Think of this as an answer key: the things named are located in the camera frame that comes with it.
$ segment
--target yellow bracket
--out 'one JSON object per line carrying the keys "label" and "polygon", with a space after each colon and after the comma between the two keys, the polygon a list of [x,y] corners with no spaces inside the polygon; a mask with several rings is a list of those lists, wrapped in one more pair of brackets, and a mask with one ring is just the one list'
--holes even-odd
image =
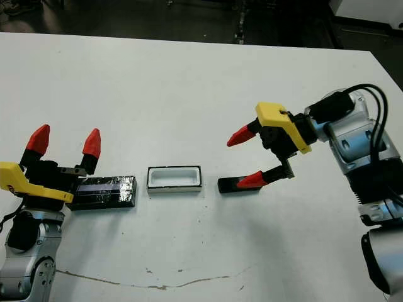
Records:
{"label": "yellow bracket", "polygon": [[283,128],[301,153],[305,154],[311,151],[310,146],[301,137],[283,105],[260,102],[256,106],[256,112],[260,125]]}
{"label": "yellow bracket", "polygon": [[30,184],[15,162],[0,162],[0,188],[12,193],[22,193],[71,203],[74,195],[68,192]]}

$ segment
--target black wire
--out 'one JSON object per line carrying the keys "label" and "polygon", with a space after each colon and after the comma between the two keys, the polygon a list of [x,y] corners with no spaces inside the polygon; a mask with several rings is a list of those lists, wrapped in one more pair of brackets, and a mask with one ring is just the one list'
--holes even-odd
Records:
{"label": "black wire", "polygon": [[[380,101],[376,97],[375,93],[371,91],[369,88],[372,88],[376,90],[376,92],[379,93],[379,95],[382,98],[383,102],[383,115],[382,115],[382,122],[379,126],[379,117],[380,117]],[[350,88],[347,88],[343,92],[346,94],[349,94],[353,91],[359,90],[359,89],[364,89],[368,91],[375,99],[377,102],[378,106],[378,113],[377,113],[377,120],[375,122],[375,125],[373,127],[372,135],[371,135],[371,140],[370,140],[370,157],[371,157],[371,163],[375,169],[375,172],[380,172],[383,173],[383,171],[378,171],[378,163],[379,163],[379,149],[380,149],[380,142],[383,136],[383,133],[385,131],[385,125],[387,121],[387,116],[388,116],[388,102],[385,93],[376,85],[373,84],[358,84],[355,86],[352,86]],[[391,196],[390,199],[394,202],[396,202],[399,206],[403,207],[403,198],[398,195],[388,184],[385,184],[386,190],[389,192]]]}
{"label": "black wire", "polygon": [[12,219],[12,217],[14,217],[15,215],[17,215],[17,214],[21,211],[21,209],[22,209],[22,207],[23,207],[24,205],[25,205],[25,198],[23,198],[23,200],[22,200],[21,204],[18,206],[17,210],[15,210],[14,212],[12,212],[12,213],[10,213],[10,214],[7,214],[7,215],[5,215],[5,216],[3,217],[3,220],[0,221],[0,233],[1,233],[2,230],[3,230],[4,222],[6,222],[6,221]]}
{"label": "black wire", "polygon": [[377,106],[378,106],[377,119],[375,121],[375,125],[373,126],[371,140],[370,140],[370,157],[371,157],[371,162],[374,162],[375,146],[374,146],[373,141],[375,140],[375,135],[377,133],[378,126],[379,126],[381,106],[380,106],[380,101],[379,101],[377,95],[371,89],[365,88],[365,87],[363,89],[368,91],[373,96],[373,98],[375,99],[375,102],[377,103]]}

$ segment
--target white tabletop surface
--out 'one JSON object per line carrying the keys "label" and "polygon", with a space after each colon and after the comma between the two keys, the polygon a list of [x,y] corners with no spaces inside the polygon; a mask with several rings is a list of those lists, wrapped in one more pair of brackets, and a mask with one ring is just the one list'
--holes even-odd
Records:
{"label": "white tabletop surface", "polygon": [[[97,127],[95,175],[139,185],[136,208],[64,210],[51,301],[383,301],[361,253],[368,228],[327,144],[258,194],[217,189],[219,177],[278,165],[257,138],[225,145],[258,101],[299,113],[335,89],[379,85],[403,150],[403,94],[370,52],[10,33],[0,49],[2,161],[19,162],[48,123],[44,159],[73,166]],[[201,165],[202,192],[149,196],[154,165]],[[0,200],[3,214],[19,203]]]}

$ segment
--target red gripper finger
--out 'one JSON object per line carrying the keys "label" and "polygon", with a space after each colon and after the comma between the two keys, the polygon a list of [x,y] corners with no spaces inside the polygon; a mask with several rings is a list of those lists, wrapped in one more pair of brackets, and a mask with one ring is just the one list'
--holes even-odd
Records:
{"label": "red gripper finger", "polygon": [[97,159],[99,158],[99,155],[101,155],[101,134],[99,134],[97,128],[95,128],[87,137],[82,154],[91,154]]}
{"label": "red gripper finger", "polygon": [[30,141],[26,144],[25,149],[35,151],[40,155],[45,154],[49,144],[49,133],[50,126],[44,124],[31,135]]}
{"label": "red gripper finger", "polygon": [[233,145],[237,145],[239,143],[246,142],[247,140],[250,140],[252,137],[254,137],[256,134],[251,132],[248,128],[247,125],[243,126],[241,129],[239,129],[237,132],[235,132],[229,141],[227,142],[227,146],[231,147]]}
{"label": "red gripper finger", "polygon": [[237,183],[237,187],[241,189],[249,187],[263,187],[267,185],[268,182],[264,181],[262,171],[258,171],[255,174],[246,176],[243,180]]}

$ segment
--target floor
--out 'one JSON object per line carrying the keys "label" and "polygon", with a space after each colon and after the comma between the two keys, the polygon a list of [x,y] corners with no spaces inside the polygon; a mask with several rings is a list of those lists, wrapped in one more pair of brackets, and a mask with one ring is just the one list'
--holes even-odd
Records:
{"label": "floor", "polygon": [[[252,2],[270,6],[267,3],[275,1]],[[65,0],[62,9],[59,0],[44,0],[38,11],[13,18],[0,14],[0,31],[237,43],[234,35],[240,10],[230,2],[201,0],[174,0],[170,7],[165,0]],[[279,18],[273,9],[251,6],[244,22],[243,42],[370,50],[403,89],[403,36],[341,25],[324,15],[328,14],[316,12],[295,21],[295,16]]]}

